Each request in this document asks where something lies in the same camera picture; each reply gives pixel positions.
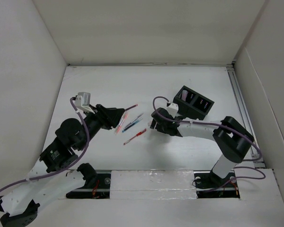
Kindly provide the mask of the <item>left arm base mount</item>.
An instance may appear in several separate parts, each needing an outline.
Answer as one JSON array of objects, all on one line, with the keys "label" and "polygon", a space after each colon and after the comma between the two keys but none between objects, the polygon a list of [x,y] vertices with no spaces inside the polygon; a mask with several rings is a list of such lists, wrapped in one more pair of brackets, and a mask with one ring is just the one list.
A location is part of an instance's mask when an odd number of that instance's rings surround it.
[{"label": "left arm base mount", "polygon": [[65,195],[67,199],[109,199],[111,171],[99,171],[91,186],[83,186]]}]

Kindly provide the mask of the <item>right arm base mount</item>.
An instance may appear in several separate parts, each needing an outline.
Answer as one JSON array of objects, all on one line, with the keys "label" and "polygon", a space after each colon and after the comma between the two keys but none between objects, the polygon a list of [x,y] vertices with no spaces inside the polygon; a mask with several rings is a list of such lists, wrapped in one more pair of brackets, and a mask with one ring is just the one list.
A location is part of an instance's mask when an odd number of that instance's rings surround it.
[{"label": "right arm base mount", "polygon": [[240,192],[235,180],[228,182],[235,177],[233,171],[221,179],[214,177],[209,171],[194,172],[192,185],[196,188],[198,199],[218,199],[218,198],[240,198]]}]

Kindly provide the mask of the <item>red gel pen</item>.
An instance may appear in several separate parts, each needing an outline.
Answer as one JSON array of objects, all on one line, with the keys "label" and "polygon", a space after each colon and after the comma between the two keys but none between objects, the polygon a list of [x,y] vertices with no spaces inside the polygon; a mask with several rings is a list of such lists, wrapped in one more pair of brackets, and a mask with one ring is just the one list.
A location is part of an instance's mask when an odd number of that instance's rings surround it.
[{"label": "red gel pen", "polygon": [[129,140],[127,140],[126,142],[123,143],[123,145],[128,144],[129,142],[131,142],[133,139],[135,139],[136,137],[141,136],[142,134],[144,134],[147,131],[147,129],[145,128],[144,130],[140,131],[139,133],[137,133],[136,135],[134,135],[132,138],[130,138]]}]

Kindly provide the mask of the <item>black two-compartment organizer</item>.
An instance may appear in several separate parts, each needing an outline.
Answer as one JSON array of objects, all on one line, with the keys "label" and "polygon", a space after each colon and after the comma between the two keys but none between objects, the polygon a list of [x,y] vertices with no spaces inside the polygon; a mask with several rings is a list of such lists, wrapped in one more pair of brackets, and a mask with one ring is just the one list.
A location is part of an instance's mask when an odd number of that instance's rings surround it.
[{"label": "black two-compartment organizer", "polygon": [[183,86],[173,98],[178,105],[178,113],[183,117],[203,120],[214,105],[214,101]]}]

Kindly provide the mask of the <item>maroon pen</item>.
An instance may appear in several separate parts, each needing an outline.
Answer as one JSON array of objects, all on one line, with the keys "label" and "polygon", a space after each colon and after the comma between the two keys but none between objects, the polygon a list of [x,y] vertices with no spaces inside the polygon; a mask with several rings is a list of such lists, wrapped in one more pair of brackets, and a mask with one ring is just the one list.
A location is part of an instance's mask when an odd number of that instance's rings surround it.
[{"label": "maroon pen", "polygon": [[138,106],[138,104],[134,104],[134,105],[132,105],[132,106],[126,108],[125,111],[129,111],[129,110],[131,110],[131,109],[133,109],[133,108],[135,108],[135,107],[137,107],[137,106]]}]

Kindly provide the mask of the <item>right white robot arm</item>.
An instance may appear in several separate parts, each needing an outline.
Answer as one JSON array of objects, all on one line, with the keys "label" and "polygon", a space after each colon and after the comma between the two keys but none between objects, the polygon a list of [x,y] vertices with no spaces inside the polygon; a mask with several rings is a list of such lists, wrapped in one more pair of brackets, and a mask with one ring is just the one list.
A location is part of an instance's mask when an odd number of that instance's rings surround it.
[{"label": "right white robot arm", "polygon": [[222,186],[230,180],[230,171],[242,163],[254,137],[233,117],[226,116],[220,123],[204,122],[189,118],[180,120],[166,109],[159,108],[152,114],[150,128],[176,137],[194,137],[216,142],[221,156],[205,176],[198,176],[195,185],[200,189]]}]

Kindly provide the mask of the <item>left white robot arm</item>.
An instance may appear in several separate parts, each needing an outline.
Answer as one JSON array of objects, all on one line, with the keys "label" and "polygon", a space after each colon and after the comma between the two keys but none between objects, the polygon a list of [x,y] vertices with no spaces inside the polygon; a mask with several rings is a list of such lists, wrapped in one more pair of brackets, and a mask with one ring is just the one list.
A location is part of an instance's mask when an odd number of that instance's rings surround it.
[{"label": "left white robot arm", "polygon": [[46,184],[52,177],[68,170],[84,154],[89,142],[100,129],[116,128],[125,113],[123,108],[105,108],[100,104],[91,108],[85,118],[68,118],[56,130],[53,142],[40,154],[26,179],[9,194],[0,196],[0,222],[4,227],[26,227],[32,223],[42,208],[58,197],[80,187],[92,187],[97,172],[89,163],[80,164],[59,181],[55,187]]}]

